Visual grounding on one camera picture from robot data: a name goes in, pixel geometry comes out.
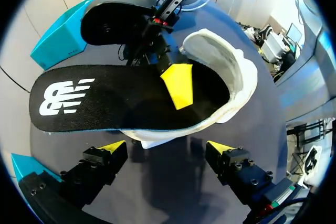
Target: computer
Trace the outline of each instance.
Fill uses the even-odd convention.
[[[302,37],[302,33],[300,32],[300,30],[292,23],[287,31],[286,34],[287,38],[289,38],[293,44],[295,43],[299,43],[301,37]]]

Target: new balance logo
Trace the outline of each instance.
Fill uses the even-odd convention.
[[[78,84],[84,84],[93,82],[94,79],[83,79],[78,82]],[[80,97],[84,97],[85,93],[74,93],[82,90],[89,89],[90,86],[76,86],[74,88],[72,81],[63,81],[51,84],[47,87],[46,91],[44,92],[44,99],[45,101],[40,106],[40,114],[41,115],[57,115],[59,109],[68,108],[73,106],[78,106],[81,104],[80,101],[71,101],[66,102],[69,100],[77,99]],[[64,109],[64,114],[75,113],[76,109]]]

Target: blue table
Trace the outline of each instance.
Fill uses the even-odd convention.
[[[173,36],[181,45],[194,31],[207,28],[235,48],[258,69],[258,86],[250,101],[227,123],[143,150],[120,132],[49,134],[31,127],[31,152],[55,173],[69,170],[91,146],[126,140],[129,159],[112,186],[104,186],[83,208],[98,218],[123,223],[241,223],[249,213],[228,186],[221,186],[204,158],[206,141],[243,146],[255,163],[274,172],[275,182],[286,175],[287,141],[276,86],[251,41],[214,3],[182,13]],[[117,45],[91,46],[56,67],[78,64],[124,64]]]

